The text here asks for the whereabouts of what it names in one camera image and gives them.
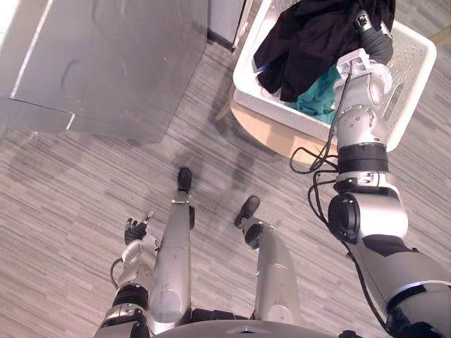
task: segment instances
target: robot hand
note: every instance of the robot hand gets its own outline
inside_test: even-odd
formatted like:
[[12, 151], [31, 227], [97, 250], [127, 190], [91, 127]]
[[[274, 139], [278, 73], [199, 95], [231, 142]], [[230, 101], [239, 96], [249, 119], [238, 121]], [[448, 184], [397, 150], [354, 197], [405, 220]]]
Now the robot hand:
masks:
[[143, 240], [146, 236], [146, 228], [147, 222], [151, 218], [150, 215], [146, 216], [146, 218], [138, 223], [136, 220], [129, 218], [125, 225], [125, 233], [124, 233], [124, 242], [125, 245], [129, 245], [131, 242], [135, 240]]
[[376, 31], [366, 11], [360, 11], [356, 25], [360, 31], [362, 46], [370, 59], [386, 65], [393, 55], [393, 38], [385, 23], [381, 21], [381, 30]]

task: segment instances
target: blue cloth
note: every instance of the blue cloth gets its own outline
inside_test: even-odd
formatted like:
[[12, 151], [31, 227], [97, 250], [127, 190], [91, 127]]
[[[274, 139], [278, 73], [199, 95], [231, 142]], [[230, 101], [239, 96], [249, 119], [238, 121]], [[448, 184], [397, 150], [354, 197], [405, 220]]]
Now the blue cloth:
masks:
[[334, 64], [318, 77], [305, 93], [300, 94], [296, 102], [289, 103], [289, 106], [317, 120], [332, 124], [335, 116], [335, 110], [331, 108], [335, 101], [333, 85], [338, 79], [340, 74]]

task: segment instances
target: laundry basket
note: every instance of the laundry basket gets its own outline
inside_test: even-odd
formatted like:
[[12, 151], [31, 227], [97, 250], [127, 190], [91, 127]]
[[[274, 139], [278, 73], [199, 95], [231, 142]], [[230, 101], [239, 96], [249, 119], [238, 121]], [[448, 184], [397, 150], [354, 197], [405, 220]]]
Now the laundry basket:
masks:
[[[278, 97], [269, 95], [259, 84], [254, 54], [278, 16], [297, 1], [263, 0], [254, 24], [233, 72], [236, 90], [234, 100], [257, 113], [284, 125], [327, 139], [330, 125], [286, 106]], [[407, 124], [423, 92], [435, 62], [437, 51], [432, 41], [395, 21], [392, 28], [394, 54], [388, 67], [393, 87], [382, 103], [387, 130], [387, 150], [392, 151], [401, 140]]]

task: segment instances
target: black cable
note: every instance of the black cable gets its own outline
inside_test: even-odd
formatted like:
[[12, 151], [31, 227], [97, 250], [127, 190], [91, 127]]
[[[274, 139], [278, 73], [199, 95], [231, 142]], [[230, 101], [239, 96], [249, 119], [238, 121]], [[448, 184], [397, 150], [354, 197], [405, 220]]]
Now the black cable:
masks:
[[385, 330], [385, 332], [387, 332], [388, 334], [388, 327], [387, 324], [385, 323], [385, 321], [382, 319], [381, 314], [379, 313], [378, 309], [376, 308], [376, 306], [373, 303], [373, 300], [371, 299], [371, 296], [368, 292], [368, 289], [366, 288], [366, 283], [365, 283], [365, 279], [364, 279], [364, 275], [362, 273], [362, 271], [360, 270], [359, 264], [357, 262], [357, 260], [355, 259], [354, 255], [352, 254], [352, 252], [350, 251], [350, 249], [347, 247], [346, 243], [343, 243], [343, 245], [346, 247], [347, 249], [347, 255], [352, 259], [352, 261], [354, 262], [355, 265], [355, 269], [357, 270], [357, 276], [359, 277], [359, 281], [360, 281], [360, 286], [362, 287], [362, 291], [364, 292], [364, 296], [366, 299], [366, 302], [369, 305], [369, 308], [371, 309], [371, 311], [374, 314], [374, 317], [376, 317], [377, 321], [379, 322], [379, 324], [381, 325], [381, 327]]
[[[336, 164], [334, 164], [333, 162], [329, 161], [329, 159], [331, 158], [337, 158], [336, 155], [329, 155], [329, 150], [330, 150], [330, 145], [332, 143], [332, 138], [333, 138], [333, 129], [335, 127], [336, 121], [338, 120], [338, 116], [340, 115], [341, 112], [341, 108], [342, 108], [342, 103], [343, 103], [343, 97], [345, 96], [346, 90], [347, 90], [347, 86], [349, 84], [349, 81], [351, 79], [352, 74], [349, 73], [346, 81], [345, 81], [345, 85], [343, 87], [343, 91], [342, 91], [342, 96], [340, 99], [340, 103], [338, 104], [338, 107], [336, 109], [336, 114], [333, 118], [332, 123], [330, 124], [330, 129], [329, 129], [329, 134], [328, 134], [328, 139], [326, 144], [324, 144], [322, 150], [320, 150], [319, 154], [315, 154], [313, 152], [311, 152], [310, 150], [304, 148], [303, 146], [297, 148], [293, 154], [291, 155], [290, 158], [290, 168], [293, 172], [297, 173], [297, 174], [301, 174], [301, 175], [306, 175], [306, 174], [311, 174], [314, 173], [313, 175], [313, 184], [312, 186], [310, 186], [309, 191], [307, 192], [307, 199], [309, 201], [309, 205], [310, 208], [312, 209], [312, 211], [314, 212], [314, 214], [316, 215], [316, 217], [319, 218], [319, 220], [321, 222], [323, 222], [327, 227], [329, 226], [328, 220], [326, 219], [324, 213], [323, 213], [323, 209], [321, 207], [321, 200], [319, 197], [319, 189], [318, 187], [320, 185], [325, 185], [325, 184], [332, 184], [335, 183], [335, 180], [328, 180], [328, 181], [323, 181], [323, 182], [318, 182], [320, 176], [322, 173], [337, 173], [338, 172], [338, 166]], [[298, 153], [298, 151], [304, 151], [307, 154], [309, 154], [310, 156], [312, 156], [314, 158], [314, 161], [312, 162], [312, 164], [310, 165], [310, 168], [308, 170], [297, 170], [295, 169], [294, 165], [293, 165], [293, 161], [294, 158], [296, 156], [296, 154]], [[319, 170], [321, 168], [321, 166], [323, 164], [328, 164], [330, 167], [332, 167], [332, 170]], [[311, 199], [311, 193], [314, 192], [315, 193], [315, 202], [316, 202], [316, 207]], [[349, 247], [346, 245], [346, 243], [341, 242], [347, 249], [347, 254], [348, 256], [352, 259], [352, 261], [354, 262], [356, 271], [357, 271], [357, 275], [359, 277], [359, 281], [360, 281], [360, 286], [362, 287], [362, 291], [364, 293], [366, 302], [368, 303], [371, 311], [373, 312], [374, 316], [376, 317], [377, 321], [379, 322], [379, 324], [381, 325], [381, 327], [388, 333], [388, 328], [386, 323], [384, 322], [381, 314], [378, 312], [376, 306], [373, 303], [373, 300], [371, 299], [371, 296], [368, 292], [368, 288], [366, 287], [366, 283], [365, 283], [365, 279], [363, 276], [362, 271], [360, 270], [359, 264], [356, 260], [356, 258], [354, 257], [354, 255], [352, 254], [352, 252], [350, 251]]]
[[[316, 155], [316, 154], [313, 154], [312, 152], [308, 151], [307, 149], [305, 149], [303, 146], [297, 148], [295, 150], [295, 152], [293, 153], [293, 155], [291, 155], [291, 158], [290, 158], [290, 168], [295, 173], [303, 174], [303, 175], [314, 173], [315, 171], [317, 171], [327, 161], [327, 158], [329, 157], [330, 146], [332, 144], [333, 128], [335, 127], [335, 123], [338, 120], [338, 116], [340, 115], [341, 108], [342, 108], [342, 105], [343, 105], [343, 97], [345, 96], [345, 93], [347, 91], [347, 86], [348, 86], [348, 84], [349, 84], [349, 82], [351, 80], [351, 75], [352, 74], [349, 73], [348, 76], [346, 77], [345, 85], [343, 86], [343, 91], [342, 91], [341, 98], [340, 98], [340, 103], [338, 104], [338, 107], [335, 110], [336, 111], [335, 116], [333, 117], [332, 123], [330, 124], [330, 129], [329, 129], [329, 133], [328, 133], [327, 142], [326, 142], [326, 144], [323, 147], [323, 149], [326, 148], [325, 151], [324, 151], [324, 155], [321, 156], [323, 150], [320, 151], [319, 155]], [[305, 151], [309, 155], [313, 154], [312, 156], [315, 158], [315, 160], [311, 164], [310, 168], [308, 170], [305, 170], [305, 171], [296, 170], [294, 168], [294, 166], [293, 166], [293, 161], [294, 161], [295, 155], [300, 150]]]
[[116, 289], [119, 288], [119, 286], [118, 286], [118, 283], [116, 283], [116, 281], [114, 280], [114, 277], [113, 277], [113, 270], [114, 270], [114, 268], [116, 267], [116, 265], [118, 265], [120, 262], [123, 262], [122, 258], [116, 259], [116, 260], [113, 262], [113, 264], [111, 264], [111, 267], [110, 267], [110, 280], [111, 280], [111, 284], [112, 284]]

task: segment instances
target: floor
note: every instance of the floor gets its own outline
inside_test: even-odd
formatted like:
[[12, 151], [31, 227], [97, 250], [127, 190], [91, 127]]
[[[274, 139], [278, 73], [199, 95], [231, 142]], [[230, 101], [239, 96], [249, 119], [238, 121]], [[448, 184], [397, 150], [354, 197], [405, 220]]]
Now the floor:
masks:
[[[397, 19], [431, 36], [449, 1], [397, 1]], [[340, 243], [306, 201], [311, 178], [252, 139], [232, 115], [214, 119], [234, 55], [208, 46], [160, 144], [90, 134], [9, 131], [1, 144], [0, 337], [91, 337], [114, 297], [108, 270], [129, 216], [155, 212], [161, 235], [178, 168], [192, 169], [192, 304], [250, 315], [257, 254], [232, 221], [250, 194], [279, 229], [297, 271], [305, 326], [384, 337]], [[390, 153], [409, 214], [406, 243], [451, 269], [451, 45], [437, 61], [400, 145]], [[326, 204], [334, 195], [323, 190]]]

